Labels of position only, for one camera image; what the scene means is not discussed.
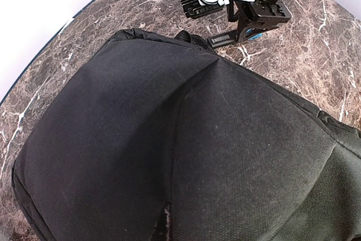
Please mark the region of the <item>black student backpack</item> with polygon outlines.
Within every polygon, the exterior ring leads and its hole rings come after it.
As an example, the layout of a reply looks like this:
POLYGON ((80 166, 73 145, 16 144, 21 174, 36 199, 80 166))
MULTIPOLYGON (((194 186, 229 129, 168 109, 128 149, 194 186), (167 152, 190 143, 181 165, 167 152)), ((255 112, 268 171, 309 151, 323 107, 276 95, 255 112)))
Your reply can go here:
POLYGON ((198 36, 115 33, 12 167, 41 240, 359 240, 360 131, 198 36))

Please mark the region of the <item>black marker blue cap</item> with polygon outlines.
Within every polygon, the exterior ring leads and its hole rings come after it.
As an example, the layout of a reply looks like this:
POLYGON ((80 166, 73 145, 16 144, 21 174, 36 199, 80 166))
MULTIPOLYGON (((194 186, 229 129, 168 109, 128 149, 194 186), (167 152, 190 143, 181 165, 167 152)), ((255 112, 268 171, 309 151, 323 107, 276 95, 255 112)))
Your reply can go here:
POLYGON ((247 33, 245 36, 239 37, 239 35, 237 34, 237 30, 231 30, 229 32, 225 32, 217 36, 209 37, 207 38, 207 42, 213 49, 218 49, 220 47, 225 47, 237 43, 242 43, 245 41, 250 41, 259 38, 261 36, 262 33, 253 33, 253 34, 247 33))

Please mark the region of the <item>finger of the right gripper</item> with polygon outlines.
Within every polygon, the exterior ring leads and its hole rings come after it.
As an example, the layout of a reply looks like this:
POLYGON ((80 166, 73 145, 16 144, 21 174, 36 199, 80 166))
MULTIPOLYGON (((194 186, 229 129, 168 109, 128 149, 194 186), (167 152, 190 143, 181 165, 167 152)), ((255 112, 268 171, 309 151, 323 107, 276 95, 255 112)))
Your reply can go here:
POLYGON ((247 21, 246 23, 243 23, 241 20, 239 20, 237 25, 236 41, 245 42, 269 30, 269 27, 263 26, 262 24, 253 21, 247 21))

